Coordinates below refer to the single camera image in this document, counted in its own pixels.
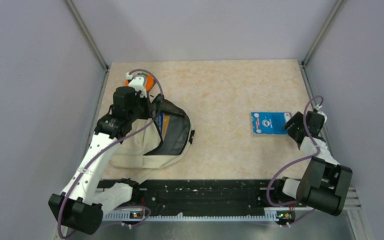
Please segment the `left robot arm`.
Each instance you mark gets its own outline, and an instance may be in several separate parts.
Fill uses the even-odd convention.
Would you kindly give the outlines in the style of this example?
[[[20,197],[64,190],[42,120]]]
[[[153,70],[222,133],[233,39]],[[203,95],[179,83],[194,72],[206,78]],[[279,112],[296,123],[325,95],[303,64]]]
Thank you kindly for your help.
[[[132,180],[115,183],[106,193],[96,190],[101,177],[121,144],[128,138],[145,130],[132,131],[136,120],[153,123],[154,108],[149,93],[142,87],[121,86],[113,93],[113,103],[101,117],[93,131],[89,148],[69,183],[59,194],[53,193],[48,206],[57,221],[58,235],[62,226],[92,235],[100,227],[104,215],[122,203],[134,207],[140,202],[140,193],[134,189]]]

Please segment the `cream canvas backpack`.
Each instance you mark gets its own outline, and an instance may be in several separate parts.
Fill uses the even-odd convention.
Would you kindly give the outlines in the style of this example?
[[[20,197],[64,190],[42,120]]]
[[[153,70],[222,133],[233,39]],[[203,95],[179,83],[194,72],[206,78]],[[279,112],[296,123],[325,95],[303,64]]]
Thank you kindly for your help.
[[[135,170],[129,178],[143,183],[160,170],[181,161],[193,144],[195,125],[186,110],[158,95],[153,105],[169,115],[165,134],[160,133],[155,120],[146,126],[148,120],[137,120],[132,131],[143,131],[126,139],[110,159],[110,166],[116,169]]]

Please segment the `orange green book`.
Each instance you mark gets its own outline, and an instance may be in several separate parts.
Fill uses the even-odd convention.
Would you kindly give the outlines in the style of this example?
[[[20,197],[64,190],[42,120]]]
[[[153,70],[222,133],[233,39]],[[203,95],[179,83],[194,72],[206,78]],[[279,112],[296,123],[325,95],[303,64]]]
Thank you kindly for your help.
[[[170,121],[170,116],[168,114],[164,114],[163,116],[163,124],[162,124],[162,133],[165,135],[168,129]]]

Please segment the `blue illustrated cover book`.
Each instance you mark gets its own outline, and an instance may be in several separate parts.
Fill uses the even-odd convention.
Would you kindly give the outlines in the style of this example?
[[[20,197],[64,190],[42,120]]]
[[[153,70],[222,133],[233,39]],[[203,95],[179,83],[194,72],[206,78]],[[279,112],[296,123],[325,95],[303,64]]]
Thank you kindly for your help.
[[[160,112],[159,115],[155,119],[156,126],[160,133],[163,132],[163,124],[164,124],[164,113]]]

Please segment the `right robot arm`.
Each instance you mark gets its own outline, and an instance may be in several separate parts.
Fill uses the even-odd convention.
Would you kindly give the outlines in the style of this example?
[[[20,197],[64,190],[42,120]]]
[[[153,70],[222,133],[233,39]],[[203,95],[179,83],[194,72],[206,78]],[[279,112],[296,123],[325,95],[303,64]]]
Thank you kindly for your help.
[[[283,185],[273,192],[279,206],[293,199],[298,203],[338,216],[345,205],[353,171],[336,161],[319,134],[326,116],[319,112],[296,112],[282,127],[297,143],[298,149],[311,159],[300,180],[283,177]]]

